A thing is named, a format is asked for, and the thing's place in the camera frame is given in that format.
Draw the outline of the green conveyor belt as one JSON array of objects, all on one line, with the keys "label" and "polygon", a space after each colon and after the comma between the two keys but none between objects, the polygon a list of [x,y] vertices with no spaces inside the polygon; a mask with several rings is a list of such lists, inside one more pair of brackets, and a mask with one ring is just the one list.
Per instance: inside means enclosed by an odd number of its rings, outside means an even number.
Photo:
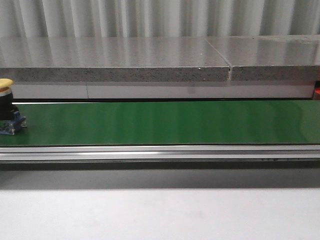
[{"label": "green conveyor belt", "polygon": [[318,144],[317,100],[21,104],[2,146]]}]

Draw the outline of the aluminium conveyor side rail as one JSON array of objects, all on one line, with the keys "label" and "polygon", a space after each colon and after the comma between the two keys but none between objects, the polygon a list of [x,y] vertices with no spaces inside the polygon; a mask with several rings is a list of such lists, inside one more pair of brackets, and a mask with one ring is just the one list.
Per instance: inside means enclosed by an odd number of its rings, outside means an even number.
[{"label": "aluminium conveyor side rail", "polygon": [[2,164],[318,161],[319,144],[5,146]]}]

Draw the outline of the red object at right edge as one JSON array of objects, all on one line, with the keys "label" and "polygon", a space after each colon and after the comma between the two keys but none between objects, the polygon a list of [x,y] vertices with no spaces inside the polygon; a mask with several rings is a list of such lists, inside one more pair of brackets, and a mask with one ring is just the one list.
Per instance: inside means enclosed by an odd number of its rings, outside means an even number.
[{"label": "red object at right edge", "polygon": [[320,100],[320,87],[314,89],[313,99]]}]

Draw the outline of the white panel under slab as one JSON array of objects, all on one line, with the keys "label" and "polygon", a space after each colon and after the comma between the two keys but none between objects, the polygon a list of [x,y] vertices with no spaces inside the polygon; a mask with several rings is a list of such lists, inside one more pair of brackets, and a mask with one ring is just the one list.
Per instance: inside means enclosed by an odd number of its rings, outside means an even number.
[{"label": "white panel under slab", "polygon": [[314,83],[223,84],[80,83],[22,84],[11,89],[16,99],[231,99],[311,98]]}]

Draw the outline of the yellow mushroom push button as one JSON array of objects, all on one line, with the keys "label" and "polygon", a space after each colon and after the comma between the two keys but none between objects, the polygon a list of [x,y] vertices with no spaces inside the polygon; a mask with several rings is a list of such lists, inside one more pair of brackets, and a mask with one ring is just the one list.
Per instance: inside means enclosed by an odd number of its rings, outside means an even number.
[{"label": "yellow mushroom push button", "polygon": [[13,80],[0,79],[0,134],[13,136],[27,127],[26,117],[21,115],[18,107],[13,104],[14,96],[11,89]]}]

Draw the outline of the grey stone slab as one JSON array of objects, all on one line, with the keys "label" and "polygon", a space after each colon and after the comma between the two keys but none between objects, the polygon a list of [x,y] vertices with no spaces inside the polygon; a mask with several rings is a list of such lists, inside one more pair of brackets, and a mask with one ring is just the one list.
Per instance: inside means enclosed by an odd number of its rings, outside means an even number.
[{"label": "grey stone slab", "polygon": [[225,82],[201,37],[3,37],[0,75],[18,83]]},{"label": "grey stone slab", "polygon": [[230,66],[231,82],[320,79],[319,35],[207,37]]}]

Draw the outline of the grey stone slab right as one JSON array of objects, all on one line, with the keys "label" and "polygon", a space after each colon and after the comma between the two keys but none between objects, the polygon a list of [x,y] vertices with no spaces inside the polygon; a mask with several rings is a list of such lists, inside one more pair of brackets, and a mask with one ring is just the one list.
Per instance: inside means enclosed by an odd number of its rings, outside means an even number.
[{"label": "grey stone slab right", "polygon": [[320,79],[319,35],[207,37],[230,66],[231,82]]}]

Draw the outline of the grey stone slab left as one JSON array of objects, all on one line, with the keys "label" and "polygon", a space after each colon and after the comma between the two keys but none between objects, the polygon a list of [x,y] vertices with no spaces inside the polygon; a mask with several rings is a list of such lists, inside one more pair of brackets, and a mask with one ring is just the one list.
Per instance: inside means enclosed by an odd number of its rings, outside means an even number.
[{"label": "grey stone slab left", "polygon": [[18,83],[225,82],[201,37],[3,37],[0,75]]}]

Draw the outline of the grey pleated curtain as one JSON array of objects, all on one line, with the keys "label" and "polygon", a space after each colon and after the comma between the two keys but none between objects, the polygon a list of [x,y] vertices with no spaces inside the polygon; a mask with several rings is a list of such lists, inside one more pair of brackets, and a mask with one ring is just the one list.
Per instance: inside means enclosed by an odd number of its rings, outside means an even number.
[{"label": "grey pleated curtain", "polygon": [[317,35],[317,0],[3,0],[2,37]]}]

